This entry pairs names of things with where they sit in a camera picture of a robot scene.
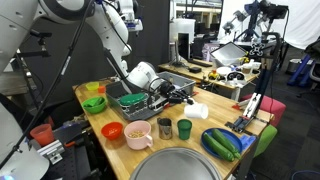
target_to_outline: green bowl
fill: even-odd
[[[97,114],[104,110],[106,107],[107,100],[103,97],[93,97],[85,100],[81,106],[84,110],[88,111],[91,114]]]

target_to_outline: red stool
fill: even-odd
[[[252,94],[248,94],[246,96],[243,96],[240,99],[240,101],[250,99],[251,96],[252,96]],[[260,105],[260,109],[263,111],[269,112],[271,114],[274,114],[274,120],[271,121],[270,124],[272,126],[276,127],[280,122],[280,119],[283,115],[284,110],[286,109],[286,105],[283,104],[282,102],[279,102],[279,101],[272,99],[268,96],[264,96],[262,99],[261,105]]]

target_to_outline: silver cup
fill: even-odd
[[[161,139],[171,139],[172,138],[172,123],[169,118],[158,118],[159,125],[159,137]]]

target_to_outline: dark green cup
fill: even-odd
[[[178,121],[179,138],[187,140],[190,138],[192,122],[188,119],[181,119]]]

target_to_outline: red bowl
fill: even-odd
[[[121,123],[112,122],[103,126],[103,128],[101,129],[101,133],[107,139],[114,140],[121,135],[122,129],[123,125]]]

